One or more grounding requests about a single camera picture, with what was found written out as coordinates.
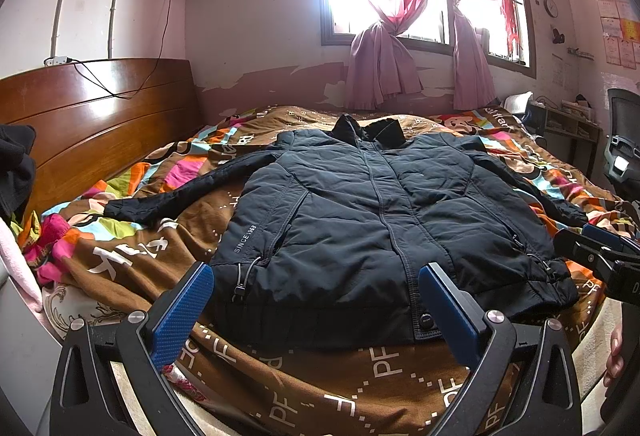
colorful bedspread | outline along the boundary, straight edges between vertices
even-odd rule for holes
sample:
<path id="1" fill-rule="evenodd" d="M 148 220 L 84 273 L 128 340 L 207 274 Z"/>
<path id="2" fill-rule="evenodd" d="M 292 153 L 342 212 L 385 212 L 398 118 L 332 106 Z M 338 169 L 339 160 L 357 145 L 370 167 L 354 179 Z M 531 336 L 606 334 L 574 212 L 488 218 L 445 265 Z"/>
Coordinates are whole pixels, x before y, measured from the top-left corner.
<path id="1" fill-rule="evenodd" d="M 253 110 L 204 129 L 188 141 L 158 149 L 113 180 L 99 181 L 79 199 L 44 213 L 42 235 L 57 240 L 48 242 L 33 260 L 39 264 L 40 281 L 81 288 L 112 318 L 114 311 L 117 317 L 118 311 L 148 309 L 194 261 L 210 259 L 244 181 L 218 188 L 177 219 L 163 219 L 153 228 L 104 218 L 105 204 L 110 199 L 173 190 L 269 144 L 278 132 L 330 130 L 338 116 L 291 106 Z M 354 117 L 367 121 L 382 116 Z M 430 119 L 394 117 L 407 137 L 443 130 L 477 133 L 491 154 L 543 192 L 583 209 L 590 223 L 621 235 L 636 235 L 629 215 L 632 209 L 626 203 L 535 145 L 503 109 Z M 524 197 L 551 234 L 564 228 L 548 218 L 531 196 Z M 585 268 L 573 262 L 569 267 L 580 300 L 558 318 L 576 347 L 595 317 L 602 290 Z M 64 331 L 73 317 L 69 312 L 59 314 L 58 328 Z M 293 436 L 427 434 L 467 375 L 443 341 L 328 353 L 296 348 L 274 352 L 233 345 L 204 317 L 194 327 L 177 365 L 194 386 L 194 396 L 205 405 L 208 399 L 225 400 L 268 430 Z M 479 432 L 499 423 L 517 371 L 516 366 L 510 368 Z"/>

desk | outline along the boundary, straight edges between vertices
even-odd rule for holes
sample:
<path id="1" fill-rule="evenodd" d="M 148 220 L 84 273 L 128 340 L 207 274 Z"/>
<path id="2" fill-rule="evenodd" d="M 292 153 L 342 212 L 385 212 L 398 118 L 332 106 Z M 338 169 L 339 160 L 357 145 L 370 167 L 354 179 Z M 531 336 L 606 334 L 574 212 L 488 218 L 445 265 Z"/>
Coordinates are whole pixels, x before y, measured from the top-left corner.
<path id="1" fill-rule="evenodd" d="M 591 178 L 593 164 L 596 161 L 596 155 L 598 153 L 598 141 L 602 133 L 600 127 L 583 117 L 547 107 L 537 101 L 529 101 L 527 103 L 526 116 L 526 126 L 534 129 L 535 134 L 545 136 L 547 133 L 550 133 L 571 138 L 569 159 L 567 160 L 570 165 L 574 164 L 575 149 L 577 148 L 578 141 L 589 143 L 591 145 L 591 153 L 585 175 L 587 178 Z M 584 134 L 579 133 L 578 128 L 584 131 Z"/>

jacket sleeve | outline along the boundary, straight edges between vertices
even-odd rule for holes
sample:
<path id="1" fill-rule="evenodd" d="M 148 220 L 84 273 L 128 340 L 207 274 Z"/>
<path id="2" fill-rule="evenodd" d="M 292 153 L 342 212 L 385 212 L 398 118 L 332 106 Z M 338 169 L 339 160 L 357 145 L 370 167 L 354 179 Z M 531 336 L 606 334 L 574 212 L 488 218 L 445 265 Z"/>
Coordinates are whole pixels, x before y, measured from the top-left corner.
<path id="1" fill-rule="evenodd" d="M 581 209 L 568 201 L 545 194 L 522 175 L 511 170 L 503 161 L 488 154 L 478 136 L 466 136 L 455 139 L 455 143 L 451 141 L 447 141 L 447 143 L 464 151 L 473 159 L 476 165 L 480 165 L 482 168 L 494 173 L 508 185 L 534 196 L 542 204 L 546 215 L 551 219 L 567 226 L 577 227 L 582 227 L 588 222 L 587 215 Z"/>
<path id="2" fill-rule="evenodd" d="M 189 205 L 230 180 L 253 174 L 257 169 L 276 161 L 282 150 L 267 147 L 226 162 L 222 167 L 188 181 L 171 192 L 134 199 L 114 199 L 104 207 L 104 217 L 151 225 L 164 217 L 175 219 Z"/>

mesh chair back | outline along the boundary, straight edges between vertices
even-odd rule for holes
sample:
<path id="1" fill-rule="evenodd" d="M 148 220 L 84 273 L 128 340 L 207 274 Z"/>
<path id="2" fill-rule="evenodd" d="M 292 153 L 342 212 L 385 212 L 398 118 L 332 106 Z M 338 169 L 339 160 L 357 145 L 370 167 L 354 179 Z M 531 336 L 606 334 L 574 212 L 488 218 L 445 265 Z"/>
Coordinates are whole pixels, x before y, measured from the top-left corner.
<path id="1" fill-rule="evenodd" d="M 609 89 L 611 136 L 622 136 L 640 146 L 640 94 Z"/>

snap button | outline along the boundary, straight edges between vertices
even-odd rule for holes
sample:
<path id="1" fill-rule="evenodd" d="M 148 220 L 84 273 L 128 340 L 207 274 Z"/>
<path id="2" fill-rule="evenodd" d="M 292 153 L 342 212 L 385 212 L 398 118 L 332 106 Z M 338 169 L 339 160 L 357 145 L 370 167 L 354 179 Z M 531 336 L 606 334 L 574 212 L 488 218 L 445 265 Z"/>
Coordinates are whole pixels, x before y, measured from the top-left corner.
<path id="1" fill-rule="evenodd" d="M 429 331 L 430 329 L 433 329 L 434 325 L 435 325 L 435 322 L 433 322 L 433 319 L 431 318 L 430 314 L 424 313 L 421 315 L 420 327 L 422 329 L 424 329 L 425 331 Z"/>

